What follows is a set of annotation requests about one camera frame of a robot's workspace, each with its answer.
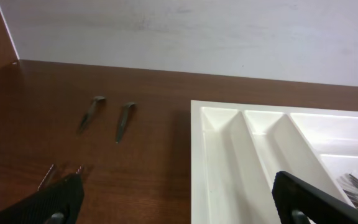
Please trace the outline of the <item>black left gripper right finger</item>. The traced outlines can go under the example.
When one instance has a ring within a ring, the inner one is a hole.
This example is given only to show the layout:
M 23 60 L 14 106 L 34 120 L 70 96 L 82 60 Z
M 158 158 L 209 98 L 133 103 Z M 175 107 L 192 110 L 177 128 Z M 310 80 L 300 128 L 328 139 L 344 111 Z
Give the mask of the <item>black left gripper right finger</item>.
M 358 224 L 358 210 L 285 171 L 276 173 L 272 196 L 282 224 Z

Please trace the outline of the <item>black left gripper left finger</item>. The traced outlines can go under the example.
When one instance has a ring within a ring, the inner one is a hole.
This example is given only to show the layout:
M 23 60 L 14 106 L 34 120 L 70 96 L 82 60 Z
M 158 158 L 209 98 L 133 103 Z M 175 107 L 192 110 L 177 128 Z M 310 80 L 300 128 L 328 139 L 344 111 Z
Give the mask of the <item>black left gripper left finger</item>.
M 85 193 L 81 175 L 68 174 L 59 181 L 0 211 L 0 223 L 75 224 Z

